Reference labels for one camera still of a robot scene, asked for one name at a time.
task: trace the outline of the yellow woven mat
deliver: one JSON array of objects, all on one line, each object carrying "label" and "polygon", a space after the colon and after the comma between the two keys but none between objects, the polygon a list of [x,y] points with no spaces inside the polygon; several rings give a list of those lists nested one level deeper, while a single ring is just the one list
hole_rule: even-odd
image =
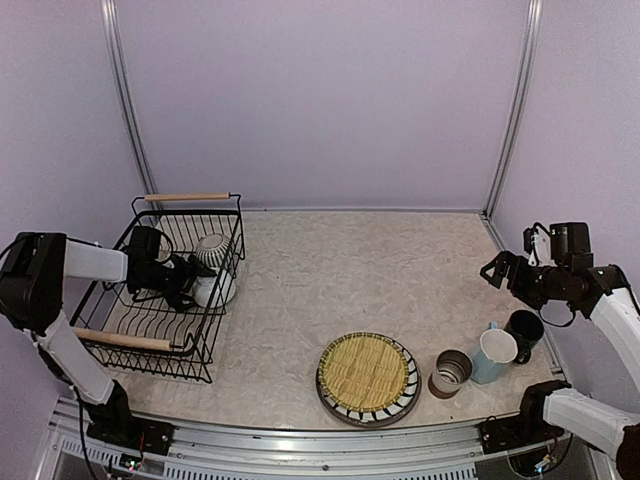
[{"label": "yellow woven mat", "polygon": [[354,412],[375,412],[400,398],[409,381],[409,365],[389,338],[350,333],[324,351],[318,381],[338,405]]}]

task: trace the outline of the white bowl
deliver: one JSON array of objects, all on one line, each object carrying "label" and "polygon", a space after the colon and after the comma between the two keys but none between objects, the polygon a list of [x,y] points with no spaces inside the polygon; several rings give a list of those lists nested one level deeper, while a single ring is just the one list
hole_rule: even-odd
[{"label": "white bowl", "polygon": [[200,262],[209,268],[222,267],[222,261],[224,260],[224,254],[229,248],[229,237],[214,233],[213,235],[207,235],[198,242],[196,246],[196,258]]},{"label": "white bowl", "polygon": [[[220,283],[215,293],[213,293],[211,300],[212,308],[223,306],[226,302],[231,301],[236,294],[236,282],[233,281],[233,277],[229,275],[229,272],[220,269],[215,270],[217,270],[218,276],[220,277]],[[209,303],[216,278],[217,277],[198,277],[193,284],[193,299],[202,308],[206,308],[207,303]]]}]

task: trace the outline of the black wire dish rack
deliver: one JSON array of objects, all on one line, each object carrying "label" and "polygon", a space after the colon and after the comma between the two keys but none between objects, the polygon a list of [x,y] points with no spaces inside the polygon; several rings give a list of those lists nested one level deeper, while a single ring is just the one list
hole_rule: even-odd
[{"label": "black wire dish rack", "polygon": [[[151,202],[153,208],[138,212],[136,203],[141,200]],[[234,208],[167,208],[168,202],[200,200],[233,202]],[[126,249],[136,226],[160,230],[164,234],[161,250],[172,250],[185,258],[195,252],[201,238],[223,235],[229,239],[229,245],[220,270],[228,272],[237,283],[238,264],[245,258],[240,195],[147,195],[136,197],[131,206],[135,218],[115,249]],[[142,290],[131,295],[124,283],[92,282],[70,323],[85,347],[105,367],[211,383],[207,367],[213,362],[220,324],[231,301],[231,289],[220,286],[221,277],[215,278],[206,308],[195,306],[182,313],[155,291]],[[117,341],[103,341],[107,338],[104,335],[96,340],[93,338],[96,335],[92,335],[95,331],[116,334],[112,337],[117,337]]]}]

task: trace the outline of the round bamboo mat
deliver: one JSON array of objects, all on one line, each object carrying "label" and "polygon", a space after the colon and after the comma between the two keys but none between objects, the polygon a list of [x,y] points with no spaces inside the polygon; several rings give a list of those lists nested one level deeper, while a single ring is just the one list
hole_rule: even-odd
[{"label": "round bamboo mat", "polygon": [[332,342],[320,358],[316,379],[321,399],[334,414],[367,426],[400,418],[413,406],[420,383],[417,365],[402,345],[366,332]]}]

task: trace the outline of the marble-patterned table surface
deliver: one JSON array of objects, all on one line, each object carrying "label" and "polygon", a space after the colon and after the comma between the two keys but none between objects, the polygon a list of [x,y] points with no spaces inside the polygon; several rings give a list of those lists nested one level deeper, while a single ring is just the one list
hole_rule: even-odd
[{"label": "marble-patterned table surface", "polygon": [[247,258],[216,343],[212,384],[114,372],[134,410],[218,424],[348,429],[321,406],[325,347],[355,331],[408,348],[423,376],[418,404],[394,427],[517,411],[527,386],[552,378],[544,347],[498,381],[451,400],[427,386],[439,352],[468,353],[487,324],[522,308],[480,278],[496,249],[477,215],[248,212]]}]

